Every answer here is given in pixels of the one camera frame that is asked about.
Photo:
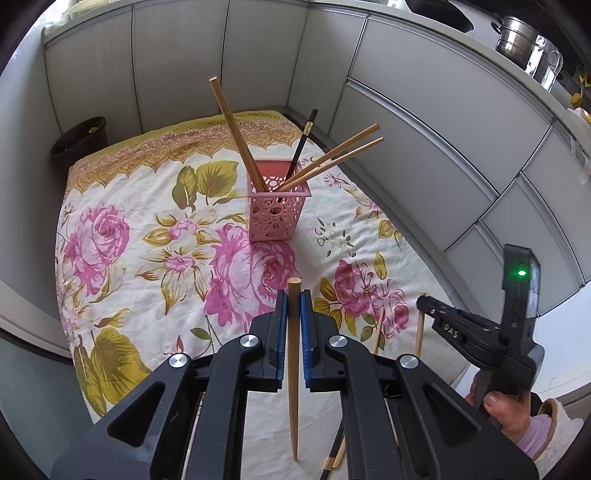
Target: black chopstick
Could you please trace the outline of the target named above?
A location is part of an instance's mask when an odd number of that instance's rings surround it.
[[[304,127],[304,131],[301,134],[300,142],[297,144],[297,148],[295,149],[294,158],[291,160],[290,169],[287,171],[287,175],[285,179],[289,179],[296,170],[297,161],[300,159],[301,151],[304,149],[304,145],[306,144],[306,140],[308,140],[308,135],[310,135],[310,131],[312,130],[312,126],[314,125],[314,120],[316,120],[316,115],[318,115],[318,110],[314,108],[312,113],[308,117],[308,122]]]
[[[335,462],[336,454],[339,451],[340,443],[343,441],[343,436],[345,436],[345,428],[343,425],[343,420],[341,420],[339,423],[339,429],[336,432],[333,446],[330,449],[329,457],[326,459],[326,464],[324,465],[324,469],[320,475],[320,480],[326,480],[329,477],[330,470],[332,469],[332,465]]]

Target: kitchen cabinet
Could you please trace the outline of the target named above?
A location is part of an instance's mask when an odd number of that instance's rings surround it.
[[[232,0],[222,65],[231,110],[287,104],[306,12],[304,3]]]
[[[135,88],[144,131],[219,113],[208,80],[222,64],[228,0],[138,4]]]
[[[525,169],[569,239],[585,279],[591,278],[591,183],[581,184],[586,157],[571,153],[571,135],[555,124]]]
[[[496,198],[454,149],[402,109],[348,82],[335,116],[336,143],[379,123],[385,141],[359,155],[367,170],[441,250],[465,232]]]
[[[310,8],[301,39],[289,106],[308,117],[318,109],[315,125],[328,132],[353,62],[365,16]]]
[[[142,132],[131,64],[131,11],[94,22],[47,44],[47,78],[61,131],[104,116],[113,144]]]
[[[350,74],[432,127],[502,192],[551,118],[516,81],[498,75],[498,67],[458,43],[372,18]]]
[[[582,283],[574,253],[556,219],[520,174],[483,217],[497,241],[531,248],[540,262],[540,313],[566,300]]]
[[[488,319],[500,323],[505,295],[503,250],[488,228],[478,222],[447,251],[449,263],[462,278]]]

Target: stainless steel pot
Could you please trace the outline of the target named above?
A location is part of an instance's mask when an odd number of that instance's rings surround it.
[[[504,17],[501,25],[491,22],[491,27],[500,35],[495,50],[525,70],[538,32],[515,17]]]

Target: wooden stick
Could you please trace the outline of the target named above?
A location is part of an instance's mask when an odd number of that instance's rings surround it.
[[[346,440],[343,437],[343,441],[340,443],[339,451],[336,454],[335,461],[333,462],[333,468],[340,467],[340,464],[343,462],[343,458],[345,457],[345,449],[346,449]]]
[[[287,280],[287,399],[290,413],[291,454],[295,462],[297,462],[300,395],[300,292],[300,278]]]
[[[378,324],[376,326],[376,336],[374,338],[374,344],[371,347],[372,354],[376,355],[378,353],[378,345],[379,345],[379,336],[382,333],[382,325],[384,323],[384,319],[386,318],[386,307],[382,308],[382,312],[378,319]],[[336,454],[335,461],[333,462],[332,468],[338,468],[340,463],[343,461],[343,457],[345,456],[345,437],[343,436],[343,441],[340,444],[339,451]]]
[[[299,179],[300,177],[303,177],[309,171],[312,171],[314,168],[318,167],[321,163],[324,163],[325,161],[338,155],[339,153],[341,153],[343,150],[349,148],[354,143],[357,143],[359,140],[363,140],[365,137],[370,136],[372,133],[377,132],[378,130],[379,130],[378,124],[373,124],[371,127],[367,127],[365,130],[359,132],[357,135],[352,136],[351,138],[344,141],[343,143],[341,143],[337,147],[334,147],[331,151],[329,151],[328,153],[325,153],[317,160],[314,160],[312,163],[310,163],[310,165],[306,166],[306,168],[302,168],[298,173],[296,173],[295,175],[293,175],[289,179],[286,179],[285,182],[283,182],[281,185],[279,185],[279,188],[283,187],[283,185],[285,185],[288,182],[291,182],[291,181]]]
[[[289,182],[286,182],[283,185],[281,185],[277,190],[275,190],[275,192],[287,192],[288,190],[291,190],[291,189],[297,187],[299,184],[304,183],[305,181],[308,181],[308,180],[312,179],[313,177],[316,177],[317,175],[320,175],[322,172],[328,170],[329,168],[332,168],[332,167],[338,165],[339,163],[342,163],[345,160],[348,160],[351,157],[354,157],[355,155],[358,155],[361,152],[364,152],[365,150],[367,150],[368,148],[371,148],[374,145],[377,145],[383,141],[384,141],[383,137],[377,138],[376,140],[373,140],[373,141],[371,141],[359,148],[356,148],[355,150],[353,150],[349,153],[346,153],[345,155],[343,155],[339,158],[335,158],[333,161],[326,162],[324,165],[322,165],[318,168],[315,168],[312,171],[309,171],[307,174],[301,176],[298,179],[293,180],[295,177],[292,177],[292,179],[290,179]]]
[[[376,355],[378,353],[378,345],[379,345],[379,336],[382,333],[382,324],[384,323],[384,319],[386,317],[386,307],[383,307],[382,314],[378,320],[378,325],[376,327],[377,335],[374,338],[374,344],[372,345],[371,352]]]
[[[418,323],[417,323],[417,337],[414,341],[414,351],[413,351],[413,355],[414,356],[421,356],[421,350],[423,348],[423,331],[425,329],[425,313],[421,312],[421,310],[418,311]]]
[[[220,110],[223,113],[223,116],[226,118],[226,122],[228,123],[228,128],[230,129],[230,133],[232,134],[232,138],[234,139],[234,143],[236,144],[236,148],[238,149],[238,153],[242,157],[242,162],[246,167],[246,171],[248,172],[248,176],[252,180],[252,184],[254,188],[258,192],[268,192],[269,189],[267,185],[262,179],[261,172],[259,171],[258,167],[256,166],[256,162],[254,158],[252,158],[251,151],[248,150],[248,145],[246,144],[244,137],[240,133],[240,128],[228,107],[228,103],[226,101],[226,97],[224,97],[222,87],[220,82],[218,81],[217,77],[209,79],[209,83],[212,86],[213,94],[216,97],[217,104],[220,107]]]

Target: black trash bin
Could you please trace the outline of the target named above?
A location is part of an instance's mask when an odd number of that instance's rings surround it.
[[[67,176],[70,167],[81,158],[109,146],[107,120],[96,116],[70,128],[51,148],[51,162]]]

